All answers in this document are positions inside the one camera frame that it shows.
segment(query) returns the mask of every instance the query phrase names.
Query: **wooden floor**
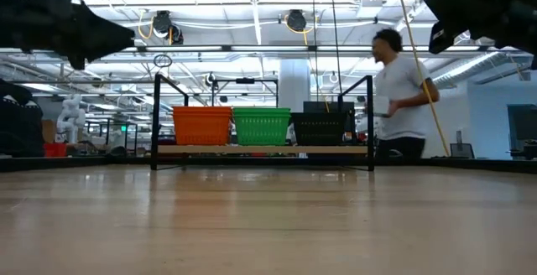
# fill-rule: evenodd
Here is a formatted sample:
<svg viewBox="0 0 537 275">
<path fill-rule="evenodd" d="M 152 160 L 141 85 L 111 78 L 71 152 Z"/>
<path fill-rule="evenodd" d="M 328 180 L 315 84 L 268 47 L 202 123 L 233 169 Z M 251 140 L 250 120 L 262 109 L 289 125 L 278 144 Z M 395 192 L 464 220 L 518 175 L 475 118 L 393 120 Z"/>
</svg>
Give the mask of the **wooden floor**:
<svg viewBox="0 0 537 275">
<path fill-rule="evenodd" d="M 475 170 L 0 174 L 0 274 L 537 274 L 537 176 Z"/>
</svg>

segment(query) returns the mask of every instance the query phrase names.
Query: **dark pants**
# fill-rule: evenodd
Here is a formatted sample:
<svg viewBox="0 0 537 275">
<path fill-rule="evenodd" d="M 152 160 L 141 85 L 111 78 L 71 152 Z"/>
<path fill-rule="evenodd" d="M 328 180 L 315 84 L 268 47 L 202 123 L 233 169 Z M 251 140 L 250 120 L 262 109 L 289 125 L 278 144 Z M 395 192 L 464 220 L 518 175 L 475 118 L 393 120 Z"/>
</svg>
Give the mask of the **dark pants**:
<svg viewBox="0 0 537 275">
<path fill-rule="evenodd" d="M 425 147 L 425 139 L 417 137 L 398 137 L 392 140 L 378 140 L 376 158 L 419 159 Z"/>
</svg>

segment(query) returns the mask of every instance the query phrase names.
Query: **green basket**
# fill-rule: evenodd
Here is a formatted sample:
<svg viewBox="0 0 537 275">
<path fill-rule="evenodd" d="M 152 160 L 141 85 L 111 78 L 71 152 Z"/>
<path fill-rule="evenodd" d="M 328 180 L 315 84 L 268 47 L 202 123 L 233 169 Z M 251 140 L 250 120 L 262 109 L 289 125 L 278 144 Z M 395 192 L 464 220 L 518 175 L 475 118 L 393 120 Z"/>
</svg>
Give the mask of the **green basket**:
<svg viewBox="0 0 537 275">
<path fill-rule="evenodd" d="M 234 108 L 239 145 L 285 145 L 290 112 L 289 108 Z"/>
</svg>

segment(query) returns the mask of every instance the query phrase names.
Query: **wooden shelf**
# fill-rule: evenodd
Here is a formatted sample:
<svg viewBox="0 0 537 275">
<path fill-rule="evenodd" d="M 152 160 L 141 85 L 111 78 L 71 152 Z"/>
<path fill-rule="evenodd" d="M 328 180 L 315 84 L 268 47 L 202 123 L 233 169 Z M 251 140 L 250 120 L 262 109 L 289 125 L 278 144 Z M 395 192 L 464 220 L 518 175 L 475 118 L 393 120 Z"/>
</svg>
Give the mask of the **wooden shelf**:
<svg viewBox="0 0 537 275">
<path fill-rule="evenodd" d="M 161 145 L 159 153 L 356 153 L 367 146 L 197 146 Z"/>
</svg>

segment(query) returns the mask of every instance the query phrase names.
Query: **white t-shirt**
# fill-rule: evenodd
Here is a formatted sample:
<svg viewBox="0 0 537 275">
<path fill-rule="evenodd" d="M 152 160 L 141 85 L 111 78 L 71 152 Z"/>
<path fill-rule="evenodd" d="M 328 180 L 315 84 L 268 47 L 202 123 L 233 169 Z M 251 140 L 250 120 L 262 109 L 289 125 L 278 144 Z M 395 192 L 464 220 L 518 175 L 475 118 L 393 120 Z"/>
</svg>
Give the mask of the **white t-shirt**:
<svg viewBox="0 0 537 275">
<path fill-rule="evenodd" d="M 407 99 L 419 95 L 421 85 L 429 78 L 429 71 L 420 62 L 421 74 L 417 71 L 414 59 L 399 56 L 389 63 L 375 77 L 375 92 L 377 96 L 386 96 L 390 100 Z M 390 118 L 380 118 L 378 121 L 378 138 L 391 140 L 395 138 L 412 137 L 425 138 L 427 134 L 427 105 L 402 107 Z"/>
</svg>

